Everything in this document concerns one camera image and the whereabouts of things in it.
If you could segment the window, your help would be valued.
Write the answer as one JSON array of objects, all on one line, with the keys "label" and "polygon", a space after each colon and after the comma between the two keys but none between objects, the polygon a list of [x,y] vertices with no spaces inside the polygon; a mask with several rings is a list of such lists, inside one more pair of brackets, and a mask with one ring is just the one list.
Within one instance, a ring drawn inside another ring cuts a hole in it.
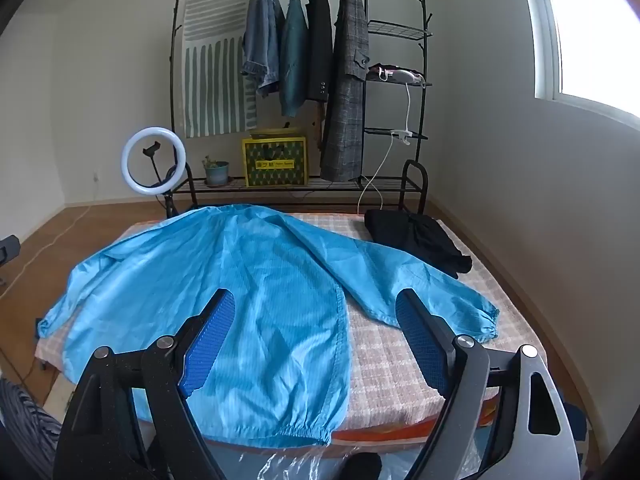
[{"label": "window", "polygon": [[535,96],[639,127],[639,17],[628,0],[527,0]]}]

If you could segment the small potted plant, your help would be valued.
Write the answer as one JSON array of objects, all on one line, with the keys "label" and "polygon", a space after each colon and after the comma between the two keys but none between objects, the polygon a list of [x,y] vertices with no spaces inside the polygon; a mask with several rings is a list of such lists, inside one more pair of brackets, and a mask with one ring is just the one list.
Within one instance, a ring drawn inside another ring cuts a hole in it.
[{"label": "small potted plant", "polygon": [[229,181],[229,163],[212,159],[208,155],[202,161],[205,170],[205,183],[209,188],[224,186]]}]

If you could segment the clear plastic bag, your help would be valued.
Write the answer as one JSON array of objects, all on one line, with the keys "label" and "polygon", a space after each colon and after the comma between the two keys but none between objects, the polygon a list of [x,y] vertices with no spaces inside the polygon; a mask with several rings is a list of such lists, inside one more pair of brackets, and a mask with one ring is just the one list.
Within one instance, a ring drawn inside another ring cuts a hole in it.
[{"label": "clear plastic bag", "polygon": [[381,479],[403,479],[424,445],[331,444],[267,450],[213,441],[206,444],[227,479],[337,479],[346,460],[360,453],[380,456]]}]

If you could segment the zebra striped trousers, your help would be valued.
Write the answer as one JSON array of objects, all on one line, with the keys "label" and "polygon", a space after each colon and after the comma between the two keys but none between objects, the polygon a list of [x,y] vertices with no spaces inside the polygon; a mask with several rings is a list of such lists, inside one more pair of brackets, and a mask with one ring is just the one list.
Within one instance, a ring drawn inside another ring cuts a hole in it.
[{"label": "zebra striped trousers", "polygon": [[4,458],[1,468],[37,479],[52,479],[61,423],[21,386],[1,378],[1,437],[15,463]]}]

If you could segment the yellow green patterned box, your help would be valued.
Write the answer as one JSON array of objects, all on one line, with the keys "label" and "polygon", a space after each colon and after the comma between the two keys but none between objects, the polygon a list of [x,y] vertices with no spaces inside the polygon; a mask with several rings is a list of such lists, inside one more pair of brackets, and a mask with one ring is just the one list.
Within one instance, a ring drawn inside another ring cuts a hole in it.
[{"label": "yellow green patterned box", "polygon": [[245,185],[248,188],[290,188],[308,183],[307,138],[276,133],[242,140]]}]

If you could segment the green striped white cloth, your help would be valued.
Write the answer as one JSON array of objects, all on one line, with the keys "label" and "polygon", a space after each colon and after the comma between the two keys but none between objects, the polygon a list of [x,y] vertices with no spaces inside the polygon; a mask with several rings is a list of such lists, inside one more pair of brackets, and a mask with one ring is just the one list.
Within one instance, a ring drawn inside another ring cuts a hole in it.
[{"label": "green striped white cloth", "polygon": [[242,75],[250,0],[184,0],[181,109],[189,138],[257,126],[256,89]]}]

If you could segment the hanging teal shirt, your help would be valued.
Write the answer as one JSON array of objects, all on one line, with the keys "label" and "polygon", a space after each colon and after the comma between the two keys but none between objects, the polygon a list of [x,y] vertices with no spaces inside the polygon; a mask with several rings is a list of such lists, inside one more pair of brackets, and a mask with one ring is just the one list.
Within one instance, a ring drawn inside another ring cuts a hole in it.
[{"label": "hanging teal shirt", "polygon": [[280,104],[283,116],[295,117],[306,101],[308,27],[302,2],[288,0],[280,49]]}]

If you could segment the hanging black jacket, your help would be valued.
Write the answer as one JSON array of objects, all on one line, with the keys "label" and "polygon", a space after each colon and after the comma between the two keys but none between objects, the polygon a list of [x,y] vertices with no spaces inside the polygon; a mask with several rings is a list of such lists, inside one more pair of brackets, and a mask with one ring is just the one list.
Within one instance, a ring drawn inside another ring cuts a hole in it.
[{"label": "hanging black jacket", "polygon": [[308,90],[307,98],[324,103],[329,97],[333,52],[329,0],[308,0]]}]

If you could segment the pink plaid bed blanket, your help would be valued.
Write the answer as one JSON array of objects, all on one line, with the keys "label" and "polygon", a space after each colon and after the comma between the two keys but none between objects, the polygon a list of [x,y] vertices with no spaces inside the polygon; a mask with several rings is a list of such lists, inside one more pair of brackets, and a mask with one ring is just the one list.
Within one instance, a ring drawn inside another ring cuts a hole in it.
[{"label": "pink plaid bed blanket", "polygon": [[[444,231],[462,254],[472,258],[471,271],[461,275],[459,281],[479,292],[500,311],[498,337],[486,346],[515,351],[523,344],[531,344],[545,358],[547,352],[537,334],[496,278],[452,229]],[[417,426],[434,419],[444,399],[424,382],[400,330],[369,320],[352,298],[347,299],[347,312],[352,377],[347,416],[333,439],[343,442],[406,440],[409,432],[417,434]]]}]

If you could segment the pink white item on shelf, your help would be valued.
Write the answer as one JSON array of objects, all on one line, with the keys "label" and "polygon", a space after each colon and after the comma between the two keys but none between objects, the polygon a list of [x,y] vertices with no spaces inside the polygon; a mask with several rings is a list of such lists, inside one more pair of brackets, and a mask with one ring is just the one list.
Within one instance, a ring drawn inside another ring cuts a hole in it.
[{"label": "pink white item on shelf", "polygon": [[367,72],[367,80],[408,86],[426,85],[424,75],[417,70],[388,64],[372,65]]}]

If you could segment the black metal clothes rack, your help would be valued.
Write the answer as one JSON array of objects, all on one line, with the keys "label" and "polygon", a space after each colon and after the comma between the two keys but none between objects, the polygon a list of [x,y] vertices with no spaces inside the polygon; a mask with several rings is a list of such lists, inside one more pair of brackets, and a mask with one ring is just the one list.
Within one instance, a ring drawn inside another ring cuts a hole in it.
[{"label": "black metal clothes rack", "polygon": [[[306,4],[308,0],[300,0],[302,2],[303,11],[305,13],[306,23],[308,27],[308,18]],[[373,36],[389,36],[393,38],[402,38],[416,42],[420,47],[425,47],[430,33],[425,26],[411,27],[404,24],[374,20],[369,15],[369,0],[362,0],[364,10],[367,13],[369,40]],[[335,22],[337,18],[340,0],[336,6],[331,6],[331,22],[332,22],[332,40],[334,51],[335,40]],[[288,4],[282,4],[281,8],[284,14],[284,22],[286,12],[288,12]],[[172,16],[171,27],[171,48],[170,48],[170,118],[171,125],[178,129],[182,136],[183,133],[183,112],[181,109],[181,40],[182,40],[182,20],[183,20],[184,0],[175,0],[174,15]],[[424,75],[425,70],[417,70]],[[420,196],[427,193],[428,184],[426,181],[415,181],[408,174],[400,174],[396,177],[384,177],[380,174],[367,176],[364,172],[364,140],[373,133],[373,128],[366,123],[367,117],[367,88],[372,82],[367,80],[364,83],[364,107],[363,107],[363,129],[362,129],[362,167],[361,174],[358,178],[345,182],[331,182],[324,180],[320,174],[321,154],[324,125],[326,124],[326,108],[328,107],[329,98],[324,103],[314,102],[307,98],[308,75],[306,101],[298,110],[295,117],[286,117],[282,115],[280,104],[280,81],[279,89],[276,92],[268,94],[268,96],[260,96],[256,93],[257,104],[257,126],[247,132],[230,133],[238,134],[241,138],[241,159],[243,164],[243,174],[239,177],[229,176],[226,185],[221,186],[224,192],[254,192],[254,191],[280,191],[288,192],[354,192],[363,194],[368,191],[375,191],[380,194],[394,193],[398,196],[404,196],[413,192]],[[379,84],[388,84],[387,82],[378,82]],[[394,84],[405,88],[406,90],[420,89],[426,90],[428,87],[427,79],[425,86],[408,86],[408,84]],[[276,133],[293,133],[303,134],[307,138],[307,156],[308,156],[308,183],[305,186],[291,186],[290,188],[248,188],[245,185],[244,162],[242,153],[242,140],[251,136],[262,136],[263,134]]]}]

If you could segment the light blue striped coat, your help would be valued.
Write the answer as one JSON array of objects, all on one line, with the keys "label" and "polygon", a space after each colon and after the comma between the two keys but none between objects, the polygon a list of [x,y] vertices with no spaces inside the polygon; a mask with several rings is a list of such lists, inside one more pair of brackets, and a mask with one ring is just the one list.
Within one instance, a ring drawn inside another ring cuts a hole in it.
[{"label": "light blue striped coat", "polygon": [[234,319],[188,404],[204,437],[254,448],[326,445],[344,422],[349,301],[396,326],[397,295],[412,289],[454,332],[498,334],[493,304],[422,260],[241,205],[190,211],[96,252],[70,272],[38,334],[68,327],[63,372],[77,382],[96,348],[149,347],[219,289],[232,293]]}]

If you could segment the black folded garment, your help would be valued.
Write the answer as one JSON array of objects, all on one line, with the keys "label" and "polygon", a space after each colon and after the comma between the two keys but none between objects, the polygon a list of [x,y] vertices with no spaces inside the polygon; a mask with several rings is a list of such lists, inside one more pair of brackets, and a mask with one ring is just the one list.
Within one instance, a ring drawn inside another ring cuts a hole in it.
[{"label": "black folded garment", "polygon": [[429,216],[392,210],[368,210],[364,225],[375,243],[403,250],[452,278],[472,270],[440,224]]}]

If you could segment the hanging grey plaid coat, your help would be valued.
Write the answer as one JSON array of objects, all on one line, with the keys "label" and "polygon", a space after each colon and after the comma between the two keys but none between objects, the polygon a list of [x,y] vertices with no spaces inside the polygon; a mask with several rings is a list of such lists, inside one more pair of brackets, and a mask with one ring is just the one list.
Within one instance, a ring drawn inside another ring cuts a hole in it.
[{"label": "hanging grey plaid coat", "polygon": [[362,0],[340,0],[335,22],[320,174],[331,182],[358,178],[362,167],[364,83],[370,63]]}]

